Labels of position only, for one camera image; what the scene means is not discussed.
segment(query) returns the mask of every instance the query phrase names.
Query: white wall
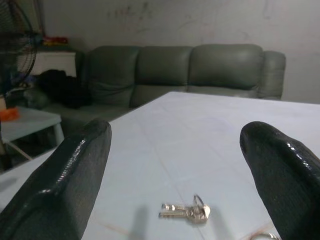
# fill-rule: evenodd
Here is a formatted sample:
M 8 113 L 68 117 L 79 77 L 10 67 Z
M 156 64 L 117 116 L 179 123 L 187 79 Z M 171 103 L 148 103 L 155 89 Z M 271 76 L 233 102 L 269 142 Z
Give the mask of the white wall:
M 74 47 L 254 43 L 287 56 L 283 100 L 320 103 L 320 0 L 43 0 Z

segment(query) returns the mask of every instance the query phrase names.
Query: leather sofa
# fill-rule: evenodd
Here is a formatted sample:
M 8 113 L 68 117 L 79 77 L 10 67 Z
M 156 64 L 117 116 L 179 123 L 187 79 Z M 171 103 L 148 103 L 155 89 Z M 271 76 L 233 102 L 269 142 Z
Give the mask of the leather sofa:
M 283 53 L 253 44 L 101 46 L 87 54 L 81 73 L 93 105 L 70 109 L 51 102 L 41 108 L 60 114 L 68 135 L 94 118 L 111 121 L 171 91 L 280 100 L 285 68 Z

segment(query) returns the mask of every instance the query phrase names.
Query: electric fan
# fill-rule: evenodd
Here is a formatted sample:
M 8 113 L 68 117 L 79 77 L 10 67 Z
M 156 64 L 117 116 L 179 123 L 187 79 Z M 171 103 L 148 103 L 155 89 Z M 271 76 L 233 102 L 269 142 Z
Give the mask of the electric fan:
M 0 94 L 4 97 L 30 74 L 36 60 L 36 34 L 15 0 L 0 0 Z M 0 164 L 12 167 L 0 136 Z

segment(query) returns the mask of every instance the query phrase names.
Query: table surface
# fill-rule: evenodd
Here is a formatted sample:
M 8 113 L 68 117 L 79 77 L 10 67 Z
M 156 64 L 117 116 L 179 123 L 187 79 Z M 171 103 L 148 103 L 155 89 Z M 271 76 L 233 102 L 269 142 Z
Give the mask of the table surface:
M 17 107 L 20 117 L 13 121 L 1 123 L 1 133 L 4 142 L 10 142 L 61 122 L 58 114 Z
M 83 240 L 247 240 L 276 233 L 242 155 L 242 127 L 263 121 L 320 156 L 320 105 L 168 93 L 114 121 Z M 0 176 L 0 209 L 50 153 Z M 159 219 L 162 203 L 210 205 L 206 225 Z

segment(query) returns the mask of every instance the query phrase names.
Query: orange object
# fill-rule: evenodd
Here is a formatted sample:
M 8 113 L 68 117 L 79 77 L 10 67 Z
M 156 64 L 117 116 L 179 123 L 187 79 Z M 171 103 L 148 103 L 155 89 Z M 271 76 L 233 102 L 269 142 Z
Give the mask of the orange object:
M 19 118 L 18 108 L 8 108 L 0 111 L 0 120 L 2 122 L 8 122 Z

